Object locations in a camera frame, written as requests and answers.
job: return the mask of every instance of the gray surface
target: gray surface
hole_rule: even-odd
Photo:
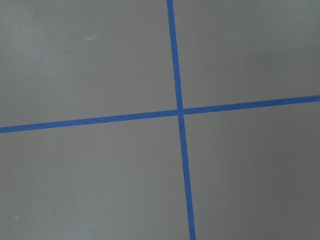
[[[320,1],[174,6],[185,107],[319,94]]]
[[[320,239],[320,103],[186,117],[197,240]]]
[[[2,0],[0,126],[176,108],[158,0]]]
[[[188,239],[177,126],[170,117],[0,134],[0,239]]]

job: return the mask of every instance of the vertical blue line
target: vertical blue line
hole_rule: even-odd
[[[176,107],[177,107],[177,115],[178,115],[178,123],[179,123],[180,146],[181,146],[181,155],[182,155],[182,168],[183,168],[183,178],[184,178],[186,211],[187,211],[187,215],[188,215],[189,236],[190,236],[190,240],[196,240],[194,208],[193,208],[193,203],[192,203],[186,126],[185,126],[184,105],[183,105],[181,79],[180,79],[178,45],[177,45],[175,12],[174,12],[173,0],[167,0],[166,4],[167,4],[168,20],[169,20],[172,64],[173,64],[174,85],[175,85],[175,97],[176,97]]]

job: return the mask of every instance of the blue tape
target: blue tape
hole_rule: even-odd
[[[169,20],[175,97],[176,97],[176,107],[177,107],[178,123],[179,123],[180,146],[181,146],[181,155],[182,155],[182,168],[183,168],[183,178],[184,178],[186,211],[188,216],[189,237],[190,237],[190,240],[196,240],[194,208],[193,208],[193,202],[192,202],[192,191],[191,191],[189,160],[188,160],[188,147],[187,147],[182,87],[181,87],[181,79],[180,79],[179,56],[178,56],[178,45],[177,45],[173,0],[167,0],[166,5],[167,5],[167,11],[168,11],[168,20]]]
[[[193,108],[184,109],[183,113],[185,115],[203,114],[203,113],[214,113],[214,112],[221,112],[221,111],[254,109],[254,108],[281,106],[281,105],[312,103],[312,102],[320,102],[320,95],[283,98],[283,99],[266,100],[266,101],[243,102],[243,103],[234,103],[234,104],[226,104],[226,105],[216,105],[216,106],[193,107]]]
[[[18,126],[5,126],[5,127],[0,127],[0,133],[11,133],[11,132],[20,132],[20,131],[29,131],[29,130],[89,125],[89,124],[122,122],[122,121],[138,120],[138,119],[153,119],[153,118],[176,116],[177,114],[178,114],[177,110],[166,110],[166,111],[133,113],[133,114],[117,115],[117,116],[102,116],[102,117],[67,120],[67,121],[44,122],[44,123],[35,123],[35,124],[27,124],[27,125],[18,125]]]

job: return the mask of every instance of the horizontal blue line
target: horizontal blue line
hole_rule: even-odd
[[[320,102],[320,95],[284,98],[284,99],[266,100],[266,101],[243,102],[243,103],[234,103],[234,104],[226,104],[226,105],[216,105],[216,106],[185,108],[183,110],[183,114],[184,115],[204,114],[204,113],[214,113],[214,112],[221,112],[221,111],[253,109],[253,108],[263,108],[263,107],[272,107],[272,106],[281,106],[281,105],[312,103],[312,102]],[[177,115],[178,115],[178,110],[165,110],[165,111],[133,113],[133,114],[116,115],[116,116],[102,116],[102,117],[93,117],[93,118],[66,120],[66,121],[44,122],[44,123],[35,123],[35,124],[27,124],[27,125],[4,126],[4,127],[0,127],[0,134],[39,130],[39,129],[52,129],[52,128],[89,125],[89,124],[122,122],[122,121],[139,120],[139,119],[163,118],[163,117],[172,117]]]
[[[153,112],[133,113],[133,114],[116,115],[116,116],[102,116],[102,117],[77,119],[77,120],[53,121],[53,122],[44,122],[44,123],[35,123],[35,124],[17,125],[17,126],[5,126],[5,127],[0,127],[0,133],[11,133],[11,132],[21,132],[21,131],[29,131],[29,130],[89,125],[89,124],[122,122],[122,121],[138,120],[138,119],[153,119],[153,118],[177,116],[177,114],[178,114],[177,110],[166,110],[166,111],[153,111]]]
[[[204,113],[214,113],[214,112],[221,112],[221,111],[254,109],[254,108],[290,105],[290,104],[312,103],[312,102],[320,102],[320,95],[283,98],[283,99],[266,100],[266,101],[243,102],[243,103],[234,103],[234,104],[226,104],[226,105],[216,105],[216,106],[185,108],[183,110],[183,114],[184,115],[204,114]]]

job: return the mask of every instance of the gray floor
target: gray floor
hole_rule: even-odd
[[[318,1],[173,3],[185,108],[320,95]],[[165,0],[2,0],[0,30],[0,128],[177,109]],[[320,239],[319,122],[186,115],[196,239]],[[0,240],[190,239],[176,116],[2,133],[0,193]]]

